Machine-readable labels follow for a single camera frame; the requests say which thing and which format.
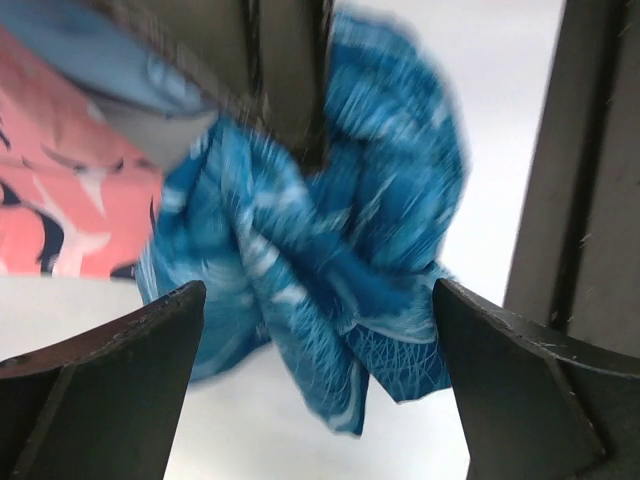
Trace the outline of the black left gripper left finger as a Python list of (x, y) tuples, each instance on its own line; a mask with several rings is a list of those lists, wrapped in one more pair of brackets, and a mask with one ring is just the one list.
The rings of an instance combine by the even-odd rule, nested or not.
[(206, 289), (1, 363), (4, 479), (161, 479), (200, 342)]

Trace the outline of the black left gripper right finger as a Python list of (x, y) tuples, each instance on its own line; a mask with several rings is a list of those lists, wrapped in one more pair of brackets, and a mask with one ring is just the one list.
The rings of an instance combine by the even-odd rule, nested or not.
[(639, 361), (449, 280), (433, 305), (472, 479), (636, 479)]

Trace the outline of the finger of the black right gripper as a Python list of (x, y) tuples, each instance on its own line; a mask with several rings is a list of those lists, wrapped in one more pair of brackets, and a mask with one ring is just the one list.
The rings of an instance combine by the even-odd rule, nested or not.
[(504, 298), (594, 345), (639, 341), (639, 5), (569, 1)]
[(330, 1), (86, 1), (303, 170), (328, 158)]

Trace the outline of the blue leaf print shorts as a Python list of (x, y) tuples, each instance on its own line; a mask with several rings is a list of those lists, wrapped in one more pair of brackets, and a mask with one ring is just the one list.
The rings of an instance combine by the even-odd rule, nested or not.
[(307, 407), (360, 435), (368, 384), (397, 402), (450, 386), (432, 291), (467, 165), (449, 93), (400, 27), (332, 25), (328, 167), (218, 119), (166, 179), (137, 268), (145, 302), (205, 284), (193, 381), (277, 347)]

